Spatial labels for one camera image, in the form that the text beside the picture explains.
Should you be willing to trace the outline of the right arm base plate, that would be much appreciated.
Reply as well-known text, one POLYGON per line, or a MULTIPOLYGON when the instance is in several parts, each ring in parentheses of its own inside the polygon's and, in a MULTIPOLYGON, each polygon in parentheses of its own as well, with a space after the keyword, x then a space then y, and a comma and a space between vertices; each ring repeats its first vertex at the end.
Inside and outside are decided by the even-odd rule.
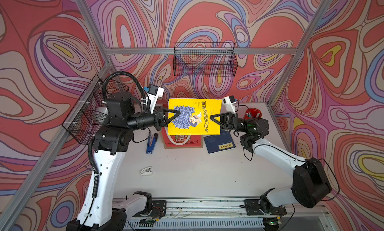
POLYGON ((240 207, 246 210, 248 216, 284 216, 287 214, 285 207, 274 207, 268 200, 247 199, 240 207))

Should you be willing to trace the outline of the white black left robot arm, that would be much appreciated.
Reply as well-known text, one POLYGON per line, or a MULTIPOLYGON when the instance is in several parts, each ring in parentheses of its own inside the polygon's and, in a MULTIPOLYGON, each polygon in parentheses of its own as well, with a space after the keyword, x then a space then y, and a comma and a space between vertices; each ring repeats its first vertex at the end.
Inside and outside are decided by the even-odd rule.
POLYGON ((177 110, 157 108, 156 102, 161 96, 160 87, 150 85, 145 90, 128 72, 114 72, 103 81, 102 97, 108 113, 90 138, 87 150, 92 167, 90 186, 80 213, 67 224, 67 231, 121 231, 127 219, 134 215, 152 215, 154 206, 150 193, 135 192, 118 208, 113 207, 113 194, 134 132, 150 127, 160 131, 181 114, 177 110), (142 98, 138 100, 128 91, 108 95, 109 82, 118 76, 131 78, 142 98))

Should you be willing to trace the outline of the yellow illustrated book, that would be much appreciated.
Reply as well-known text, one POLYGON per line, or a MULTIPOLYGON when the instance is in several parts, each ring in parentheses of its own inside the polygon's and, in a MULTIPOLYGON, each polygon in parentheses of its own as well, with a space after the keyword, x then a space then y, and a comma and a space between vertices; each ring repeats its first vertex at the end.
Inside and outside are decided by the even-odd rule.
POLYGON ((211 116, 221 113, 222 101, 213 99, 169 99, 170 110, 179 111, 167 127, 168 135, 219 135, 220 126, 211 116))

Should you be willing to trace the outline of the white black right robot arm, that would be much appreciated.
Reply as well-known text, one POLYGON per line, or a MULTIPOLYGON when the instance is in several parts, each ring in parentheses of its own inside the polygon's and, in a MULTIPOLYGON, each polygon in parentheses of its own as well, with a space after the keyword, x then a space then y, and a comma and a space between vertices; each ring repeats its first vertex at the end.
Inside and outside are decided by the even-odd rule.
POLYGON ((265 137, 269 134, 269 122, 262 118, 241 119, 236 113, 212 115, 210 119, 224 130, 242 132, 241 146, 253 155, 260 156, 282 169, 293 180, 280 189, 271 188, 261 195, 258 204, 264 214, 291 204, 313 208, 324 202, 332 191, 331 184, 320 160, 306 159, 283 150, 265 137))

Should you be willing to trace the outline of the navy book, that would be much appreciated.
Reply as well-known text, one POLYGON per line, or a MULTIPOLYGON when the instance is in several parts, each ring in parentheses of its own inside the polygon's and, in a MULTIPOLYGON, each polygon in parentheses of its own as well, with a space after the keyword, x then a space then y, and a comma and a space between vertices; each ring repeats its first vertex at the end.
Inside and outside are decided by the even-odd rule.
POLYGON ((221 131, 219 135, 206 136, 204 142, 209 154, 236 148, 230 131, 221 131))

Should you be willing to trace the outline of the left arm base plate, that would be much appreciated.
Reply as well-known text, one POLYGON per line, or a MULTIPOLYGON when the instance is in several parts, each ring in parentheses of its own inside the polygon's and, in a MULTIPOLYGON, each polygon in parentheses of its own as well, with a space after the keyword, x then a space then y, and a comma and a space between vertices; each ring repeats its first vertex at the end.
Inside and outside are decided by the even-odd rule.
POLYGON ((148 211, 140 213, 141 217, 161 218, 166 215, 167 201, 153 201, 148 211))

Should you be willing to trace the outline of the red beige canvas tote bag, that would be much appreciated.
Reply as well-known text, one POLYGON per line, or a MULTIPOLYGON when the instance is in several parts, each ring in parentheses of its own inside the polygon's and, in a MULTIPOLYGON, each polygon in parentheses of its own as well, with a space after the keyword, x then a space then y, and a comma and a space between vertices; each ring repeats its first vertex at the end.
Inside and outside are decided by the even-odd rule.
MULTIPOLYGON (((175 105, 173 110, 178 110, 181 115, 172 121, 175 128, 180 131, 187 131, 189 128, 196 128, 201 123, 201 113, 195 112, 193 106, 175 105)), ((162 139, 166 149, 202 148, 203 137, 201 135, 176 134, 169 135, 168 128, 162 128, 162 139)))

